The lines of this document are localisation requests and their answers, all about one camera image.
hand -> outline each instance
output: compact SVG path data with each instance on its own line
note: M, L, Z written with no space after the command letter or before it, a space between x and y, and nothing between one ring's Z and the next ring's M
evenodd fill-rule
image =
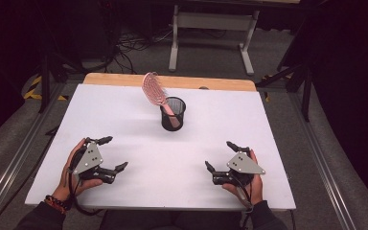
M256 159L256 155L255 152L253 150L250 151L250 155L252 157L252 160L256 162L256 164L258 163L258 160ZM233 195L237 196L238 199L240 201L241 198L239 197L238 191L235 187L235 185L233 184L223 184L222 188L229 191L230 193L232 193ZM248 184L245 186L245 189L251 196L251 200L250 202L255 205L257 203L259 203L260 201L263 200L263 182L262 179L260 178L259 174L255 174L252 180L252 183Z
M64 201L66 200L69 195L70 195L70 191L68 189L68 168L70 167L71 164L71 160L73 159L74 154L76 153L77 150L79 150L83 144L85 143L85 139L82 139L71 151L70 155L68 156L68 160L67 163L65 163L64 168L62 169L62 174L61 174L61 180L59 181L59 184L57 186L57 188L55 189L55 191L53 192L52 196L60 201ZM103 182L100 179L90 179L90 180L83 180L82 183L80 185L77 184L78 181L75 178L75 176L72 176L72 187L76 188L77 186L77 190L76 190L76 196L80 195L83 191L102 185Z

person's left hand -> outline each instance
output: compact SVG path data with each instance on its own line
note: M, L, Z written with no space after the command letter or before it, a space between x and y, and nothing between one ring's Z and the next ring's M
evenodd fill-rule
M53 192L52 196L60 201L65 201L70 195L70 191L68 188L68 168L70 167L71 160L73 159L74 154L77 150L79 150L85 142L85 139L82 139L71 151L70 155L68 156L67 163L65 163L64 168L62 169L61 180L55 191ZM83 180L80 185L77 184L78 181L75 176L72 176L72 187L76 188L76 196L80 195L83 191L102 185L103 182L100 179L90 179L90 180Z

person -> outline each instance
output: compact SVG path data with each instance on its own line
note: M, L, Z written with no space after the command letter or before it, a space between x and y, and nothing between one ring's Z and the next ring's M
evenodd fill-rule
M69 198L68 168L75 152L83 146L85 139L82 139L71 151L66 164L61 173L61 179L51 195L47 195L30 213L20 220L16 230L23 229L62 229ZM250 151L252 159L257 163L256 155ZM77 185L77 180L72 176L73 188ZM100 179L84 180L77 186L76 196L85 190L100 186L103 182ZM237 189L232 184L223 184L222 188L237 196L240 201ZM284 230L285 224L276 218L268 208L267 201L263 200L263 181L258 174L254 175L252 182L246 186L246 191L251 192L251 204L253 210L250 213L253 228L256 230ZM126 222L126 219L134 219L134 223ZM153 229L153 230L185 230L185 229L240 229L239 224L242 214L239 212L162 212L162 211L106 211L101 229ZM137 226L126 226L126 224L136 224Z

hairbrush handle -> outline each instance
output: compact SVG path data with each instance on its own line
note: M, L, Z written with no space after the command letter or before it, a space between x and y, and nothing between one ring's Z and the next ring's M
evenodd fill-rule
M170 119L170 122L172 123L172 126L173 127L179 127L181 124L180 122L178 121L178 119L176 117L171 117L171 116L174 116L175 114L173 113L172 109L170 108L170 106L167 104L167 103L163 103L161 104L164 108L164 110L166 111L166 113L169 116L169 119Z

black sleeve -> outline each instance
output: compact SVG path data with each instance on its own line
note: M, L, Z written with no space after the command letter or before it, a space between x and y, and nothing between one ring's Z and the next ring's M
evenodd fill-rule
M251 217L255 230L287 230L286 225L268 208L266 200L254 205Z
M14 229L57 230L62 229L62 223L64 223L64 220L64 214L45 202L40 202L37 207L19 221Z

